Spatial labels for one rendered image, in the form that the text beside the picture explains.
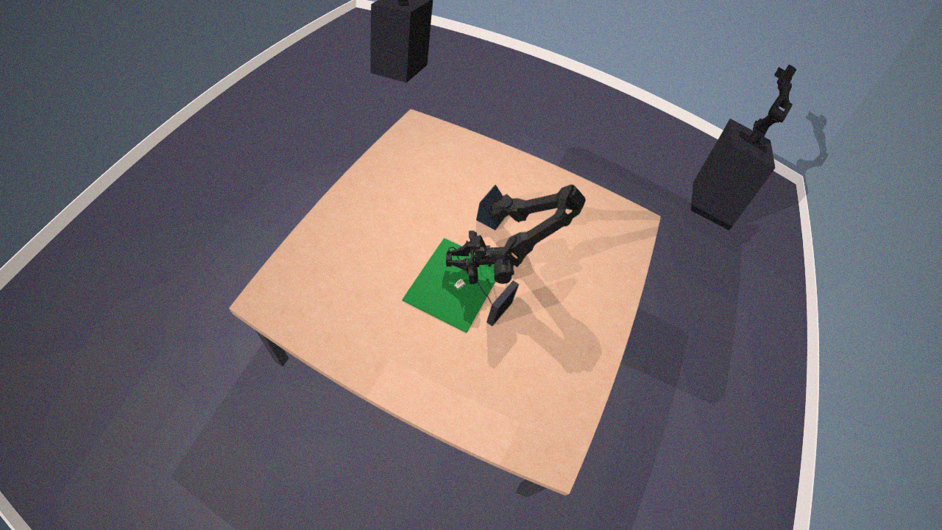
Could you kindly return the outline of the green circuit board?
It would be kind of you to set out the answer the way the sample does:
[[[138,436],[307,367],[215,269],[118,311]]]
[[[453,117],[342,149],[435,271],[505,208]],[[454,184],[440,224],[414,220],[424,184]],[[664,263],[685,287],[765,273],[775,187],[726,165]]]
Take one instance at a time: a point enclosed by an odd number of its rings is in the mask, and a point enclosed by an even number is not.
[[[403,296],[403,302],[467,333],[484,305],[486,295],[497,282],[495,262],[491,264],[492,267],[488,267],[488,264],[477,267],[478,283],[469,284],[467,271],[455,266],[445,267],[445,253],[455,250],[451,246],[456,249],[461,247],[450,239],[442,239],[414,284]]]

